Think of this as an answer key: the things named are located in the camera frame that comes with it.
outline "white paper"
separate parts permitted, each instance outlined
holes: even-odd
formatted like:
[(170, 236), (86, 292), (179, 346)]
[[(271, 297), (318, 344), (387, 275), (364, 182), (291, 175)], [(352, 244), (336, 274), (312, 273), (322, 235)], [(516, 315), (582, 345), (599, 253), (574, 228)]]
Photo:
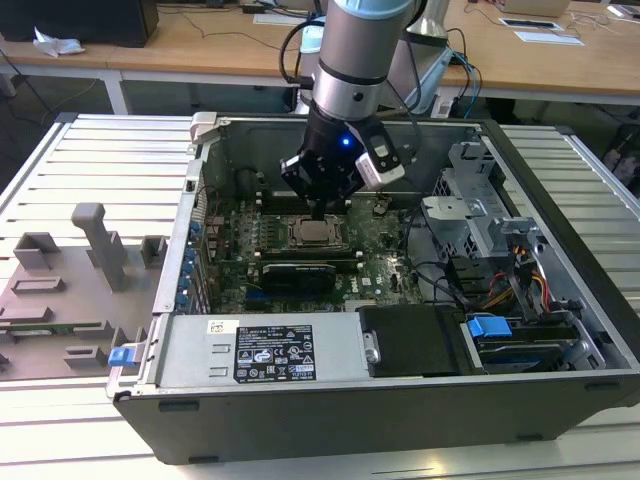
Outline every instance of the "white paper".
[(304, 18), (287, 17), (285, 15), (278, 15), (277, 13), (256, 13), (253, 16), (253, 23), (255, 25), (282, 25), (291, 27), (305, 20)]
[(523, 42), (555, 43), (557, 45), (584, 45), (578, 38), (565, 37), (554, 33), (514, 32)]
[(59, 38), (50, 37), (38, 31), (36, 32), (36, 38), (33, 41), (33, 45), (42, 53), (51, 55), (52, 57), (58, 57), (58, 55), (69, 55), (72, 53), (82, 53), (84, 48), (80, 45), (80, 41), (74, 38), (67, 38), (60, 40)]

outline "blue latch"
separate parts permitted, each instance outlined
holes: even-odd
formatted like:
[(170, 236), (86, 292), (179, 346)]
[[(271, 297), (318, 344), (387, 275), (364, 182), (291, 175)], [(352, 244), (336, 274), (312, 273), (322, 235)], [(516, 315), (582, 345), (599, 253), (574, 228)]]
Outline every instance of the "blue latch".
[(467, 322), (473, 338), (477, 337), (511, 337), (511, 327), (504, 317), (477, 316)]
[(135, 367), (135, 347), (116, 347), (109, 353), (110, 367)]

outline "wooden desk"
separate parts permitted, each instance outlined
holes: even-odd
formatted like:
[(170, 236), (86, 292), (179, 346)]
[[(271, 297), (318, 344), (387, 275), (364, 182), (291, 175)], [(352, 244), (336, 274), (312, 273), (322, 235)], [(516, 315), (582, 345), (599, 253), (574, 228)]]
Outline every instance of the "wooden desk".
[[(565, 28), (571, 25), (571, 12), (604, 14), (607, 5), (572, 2), (560, 18), (526, 17), (554, 21)], [(523, 18), (504, 14), (493, 5), (466, 0), (451, 0), (445, 19), (447, 28), (460, 28), (467, 40), (467, 54), (471, 63), (482, 72), (482, 96), (565, 102), (640, 104), (640, 62), (634, 56), (640, 51), (640, 25), (610, 20), (603, 27), (575, 25), (584, 46), (526, 43), (514, 32), (531, 29), (508, 28), (491, 23), (500, 17)], [(574, 30), (558, 32), (575, 36)], [(457, 32), (450, 41), (462, 51)], [(440, 94), (450, 99), (457, 94), (457, 86), (465, 83), (462, 67), (446, 72)]]
[[(608, 27), (613, 32), (577, 25), (585, 43), (583, 47), (533, 44), (515, 35), (514, 31), (523, 29), (494, 25), (478, 12), (465, 13), (466, 5), (466, 0), (451, 0), (445, 24), (464, 31), (469, 58), (484, 77), (482, 96), (640, 105), (640, 63), (633, 57), (640, 50), (640, 25), (611, 20)], [(606, 12), (605, 7), (573, 2), (570, 10), (600, 14)], [(469, 9), (479, 9), (494, 20), (500, 16), (522, 17), (502, 14), (482, 2), (471, 4)], [(86, 53), (55, 59), (36, 51), (30, 43), (0, 41), (0, 47), (28, 75), (99, 78), (105, 82), (118, 114), (129, 113), (123, 80), (286, 85), (278, 72), (276, 48), (291, 27), (255, 25), (252, 15), (239, 10), (226, 13), (183, 10), (182, 14), (179, 9), (163, 6), (160, 10), (171, 13), (160, 13), (157, 31), (141, 49), (86, 45)], [(570, 14), (551, 20), (563, 27), (572, 21)], [(269, 46), (230, 32), (245, 33)], [(210, 33), (216, 35), (202, 38)], [(451, 43), (462, 49), (455, 32), (451, 33)], [(294, 41), (291, 48), (297, 45)], [(293, 51), (287, 54), (290, 68), (294, 59)], [(12, 73), (2, 59), (1, 73)], [(455, 97), (464, 82), (462, 67), (449, 68), (439, 89), (438, 102)]]
[[(291, 26), (255, 25), (253, 15), (243, 14), (241, 10), (194, 14), (175, 9), (175, 12), (177, 14), (160, 13), (158, 29), (145, 48), (116, 48), (108, 59), (108, 66), (280, 79), (278, 50)], [(230, 32), (246, 33), (266, 45)], [(296, 39), (289, 47), (291, 51), (286, 59), (291, 68), (295, 63), (294, 50), (299, 45)]]
[[(29, 42), (6, 42), (0, 38), (0, 48), (25, 75), (102, 80), (114, 113), (120, 115), (130, 112), (122, 88), (124, 80), (286, 86), (278, 71), (278, 49), (291, 26), (255, 25), (253, 15), (239, 10), (190, 13), (184, 9), (180, 14), (180, 9), (160, 6), (159, 11), (158, 28), (145, 48), (89, 44), (83, 45), (85, 53), (58, 58), (40, 53)], [(216, 35), (202, 38), (203, 33), (196, 27), (205, 35)], [(244, 33), (266, 45), (230, 32)], [(294, 39), (285, 57), (291, 69), (299, 45), (299, 40)], [(3, 73), (15, 72), (0, 58), (0, 74)]]

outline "desk leg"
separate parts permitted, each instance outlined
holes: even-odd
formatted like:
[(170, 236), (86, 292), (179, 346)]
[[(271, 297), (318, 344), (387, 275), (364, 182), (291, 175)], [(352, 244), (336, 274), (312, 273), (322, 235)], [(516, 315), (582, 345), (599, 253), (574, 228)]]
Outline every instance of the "desk leg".
[(16, 96), (16, 89), (13, 83), (11, 83), (11, 75), (0, 74), (0, 92), (2, 92), (5, 97), (13, 98)]
[(116, 115), (129, 115), (131, 113), (131, 107), (129, 106), (127, 95), (122, 88), (122, 76), (120, 72), (116, 70), (109, 71), (102, 81), (105, 87), (107, 87), (107, 94), (109, 95), (113, 113)]
[(458, 96), (459, 87), (439, 87), (433, 102), (431, 118), (449, 118), (453, 99)]

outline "yellow wire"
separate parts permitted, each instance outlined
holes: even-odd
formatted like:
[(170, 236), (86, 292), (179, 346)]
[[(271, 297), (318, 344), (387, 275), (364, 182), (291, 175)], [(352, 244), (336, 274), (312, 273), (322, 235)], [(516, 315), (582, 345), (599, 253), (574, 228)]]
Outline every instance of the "yellow wire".
[(487, 308), (491, 308), (495, 305), (497, 305), (498, 303), (502, 302), (503, 300), (506, 300), (507, 297), (509, 295), (513, 294), (513, 289), (509, 289), (509, 290), (505, 290), (504, 292), (502, 292), (500, 295), (498, 295), (497, 297), (495, 297), (493, 300), (489, 301), (489, 303), (487, 303), (486, 305), (484, 305), (482, 307), (483, 310), (486, 310)]

